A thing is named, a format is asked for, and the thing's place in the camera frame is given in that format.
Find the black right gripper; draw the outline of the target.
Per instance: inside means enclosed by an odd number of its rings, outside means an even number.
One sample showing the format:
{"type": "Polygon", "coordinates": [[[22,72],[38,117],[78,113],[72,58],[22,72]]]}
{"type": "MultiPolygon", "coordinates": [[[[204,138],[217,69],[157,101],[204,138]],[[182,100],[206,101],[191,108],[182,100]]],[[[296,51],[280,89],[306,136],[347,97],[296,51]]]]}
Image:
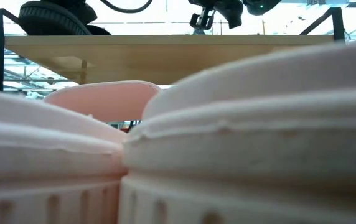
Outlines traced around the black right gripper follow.
{"type": "Polygon", "coordinates": [[[228,21],[230,29],[242,25],[243,3],[241,0],[189,0],[189,3],[202,7],[202,12],[193,14],[189,22],[194,29],[211,29],[216,12],[228,21]]]}

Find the black rubber slide sandal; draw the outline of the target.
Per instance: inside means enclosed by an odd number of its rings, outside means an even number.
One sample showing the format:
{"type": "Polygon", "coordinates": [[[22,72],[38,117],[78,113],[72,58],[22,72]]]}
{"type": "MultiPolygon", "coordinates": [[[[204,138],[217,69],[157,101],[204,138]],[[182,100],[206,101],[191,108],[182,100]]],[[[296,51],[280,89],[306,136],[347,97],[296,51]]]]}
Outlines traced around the black rubber slide sandal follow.
{"type": "Polygon", "coordinates": [[[104,28],[83,24],[59,5],[43,0],[27,1],[20,7],[18,23],[27,35],[109,35],[104,28]]]}

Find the pink rubber slide sandal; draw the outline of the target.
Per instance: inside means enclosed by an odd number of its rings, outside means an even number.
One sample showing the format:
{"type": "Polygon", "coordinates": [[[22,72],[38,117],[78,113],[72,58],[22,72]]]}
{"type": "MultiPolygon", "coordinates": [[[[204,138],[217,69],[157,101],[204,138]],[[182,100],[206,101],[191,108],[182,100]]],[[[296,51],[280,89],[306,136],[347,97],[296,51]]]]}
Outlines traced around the pink rubber slide sandal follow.
{"type": "Polygon", "coordinates": [[[78,85],[42,100],[0,92],[0,224],[117,224],[127,131],[160,88],[78,85]]]}
{"type": "Polygon", "coordinates": [[[118,224],[356,224],[356,42],[173,84],[123,161],[118,224]]]}

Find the wooden shelf with black frame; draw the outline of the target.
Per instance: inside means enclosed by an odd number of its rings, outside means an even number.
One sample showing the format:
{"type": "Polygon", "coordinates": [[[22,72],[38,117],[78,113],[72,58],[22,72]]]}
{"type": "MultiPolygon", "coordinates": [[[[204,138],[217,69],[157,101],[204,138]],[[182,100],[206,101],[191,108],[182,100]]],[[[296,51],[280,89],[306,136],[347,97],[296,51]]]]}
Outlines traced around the wooden shelf with black frame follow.
{"type": "Polygon", "coordinates": [[[241,58],[344,41],[339,7],[328,9],[299,35],[79,35],[6,36],[0,9],[0,90],[5,50],[79,84],[146,80],[167,85],[199,70],[241,58]]]}

